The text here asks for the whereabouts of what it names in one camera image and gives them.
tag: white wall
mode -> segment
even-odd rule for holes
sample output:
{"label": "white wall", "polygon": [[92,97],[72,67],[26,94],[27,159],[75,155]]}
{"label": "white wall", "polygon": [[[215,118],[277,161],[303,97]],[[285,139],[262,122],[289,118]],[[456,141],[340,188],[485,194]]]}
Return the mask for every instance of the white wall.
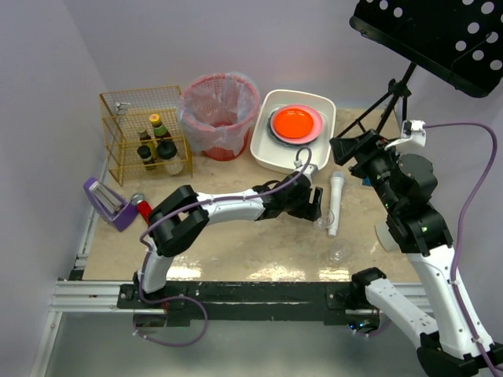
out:
{"label": "white wall", "polygon": [[102,165],[105,85],[60,0],[2,4],[0,61],[0,375],[25,377]]}
{"label": "white wall", "polygon": [[[413,92],[409,100],[411,119],[424,119],[430,124],[478,121],[492,126],[499,136],[500,150],[494,167],[466,215],[460,269],[479,315],[490,333],[502,342],[503,85],[486,98],[470,98],[420,69],[410,89]],[[439,179],[433,203],[446,217],[454,237],[457,217],[486,166],[490,146],[488,133],[481,129],[463,126],[428,131],[425,155],[433,162]]]}
{"label": "white wall", "polygon": [[373,103],[405,59],[349,26],[356,0],[64,0],[111,90],[242,71],[337,105]]}

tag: red handle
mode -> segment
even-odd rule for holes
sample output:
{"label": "red handle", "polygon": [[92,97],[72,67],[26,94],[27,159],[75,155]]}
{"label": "red handle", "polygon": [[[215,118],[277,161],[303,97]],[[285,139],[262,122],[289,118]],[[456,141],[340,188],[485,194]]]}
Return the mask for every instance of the red handle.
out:
{"label": "red handle", "polygon": [[143,217],[143,219],[145,220],[145,222],[148,225],[149,224],[149,215],[150,215],[150,212],[152,212],[152,208],[150,207],[150,205],[147,202],[143,201],[143,202],[138,203],[138,205],[136,206],[136,209],[138,210],[138,212],[140,213],[140,215]]}

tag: bottle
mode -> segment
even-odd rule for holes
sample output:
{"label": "bottle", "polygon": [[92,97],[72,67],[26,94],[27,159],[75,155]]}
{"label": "bottle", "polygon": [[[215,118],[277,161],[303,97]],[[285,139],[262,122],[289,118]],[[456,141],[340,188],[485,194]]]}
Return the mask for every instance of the bottle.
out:
{"label": "bottle", "polygon": [[152,141],[152,137],[149,135],[149,133],[145,128],[141,131],[138,131],[138,137],[140,139],[141,145],[146,145],[147,147],[149,147],[150,153],[152,154],[152,158],[156,159],[157,158],[156,146]]}
{"label": "bottle", "polygon": [[183,162],[172,140],[160,139],[159,145],[157,145],[157,154],[163,161],[170,161],[164,164],[169,175],[179,174],[183,170]]}
{"label": "bottle", "polygon": [[344,173],[342,171],[334,171],[330,178],[330,185],[332,186],[330,211],[333,213],[334,220],[329,226],[329,236],[335,237],[339,229],[340,200],[344,186]]}
{"label": "bottle", "polygon": [[166,126],[163,125],[163,121],[160,120],[159,114],[152,114],[149,116],[149,121],[154,129],[154,135],[157,139],[157,144],[159,144],[160,139],[167,139],[171,137],[171,134],[167,130]]}
{"label": "bottle", "polygon": [[154,161],[154,158],[152,157],[152,153],[150,152],[150,148],[148,146],[142,145],[141,147],[138,147],[136,152],[141,157],[141,161],[145,165],[146,170],[153,170],[156,168],[156,166],[154,165],[156,161]]}

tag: soy sauce bottle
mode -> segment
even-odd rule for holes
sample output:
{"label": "soy sauce bottle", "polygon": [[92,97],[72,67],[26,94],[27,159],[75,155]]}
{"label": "soy sauce bottle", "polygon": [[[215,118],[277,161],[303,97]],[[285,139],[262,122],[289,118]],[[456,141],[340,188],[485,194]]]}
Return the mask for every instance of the soy sauce bottle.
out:
{"label": "soy sauce bottle", "polygon": [[167,130],[166,126],[163,125],[163,121],[161,120],[159,114],[152,114],[149,117],[150,124],[152,124],[152,128],[154,129],[154,135],[157,139],[157,144],[159,144],[160,139],[167,139],[171,137],[171,134]]}
{"label": "soy sauce bottle", "polygon": [[146,170],[153,170],[156,168],[156,166],[154,165],[156,161],[152,157],[150,148],[147,145],[142,145],[141,147],[138,147],[136,152],[140,156],[141,161],[145,165]]}
{"label": "soy sauce bottle", "polygon": [[154,145],[152,137],[149,135],[149,133],[147,132],[147,130],[145,128],[141,131],[138,131],[138,138],[140,139],[141,145],[146,145],[147,147],[150,148],[150,153],[152,154],[152,158],[156,159],[157,158],[156,146]]}

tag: tripod stand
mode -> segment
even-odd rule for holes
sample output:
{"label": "tripod stand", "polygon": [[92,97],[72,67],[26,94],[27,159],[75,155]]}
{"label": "tripod stand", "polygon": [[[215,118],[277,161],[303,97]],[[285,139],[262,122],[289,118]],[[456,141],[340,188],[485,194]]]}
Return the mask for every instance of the tripod stand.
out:
{"label": "tripod stand", "polygon": [[384,113],[381,116],[381,120],[379,122],[379,125],[376,128],[377,133],[380,133],[380,131],[383,129],[384,124],[387,122],[387,119],[390,117],[391,112],[393,112],[393,109],[395,108],[395,105],[398,102],[398,99],[400,99],[400,98],[402,98],[402,118],[406,119],[407,118],[407,97],[410,96],[410,90],[407,87],[407,83],[409,82],[410,77],[412,76],[416,67],[417,67],[416,64],[410,63],[402,80],[400,80],[399,82],[396,82],[395,79],[392,79],[387,84],[387,93],[384,94],[375,104],[370,106],[370,108],[366,112],[364,112],[359,117],[357,117],[352,124],[350,124],[348,127],[346,127],[344,129],[344,131],[341,132],[340,134],[338,134],[336,137],[342,137],[345,133],[347,133],[354,126],[357,126],[357,125],[358,125],[358,127],[360,127],[360,130],[362,130],[362,132],[366,132],[365,127],[362,125],[362,120],[368,114],[370,114],[370,112],[372,112],[377,106],[382,104],[391,95],[393,97],[391,98],[389,104],[387,104],[386,108],[384,109]]}

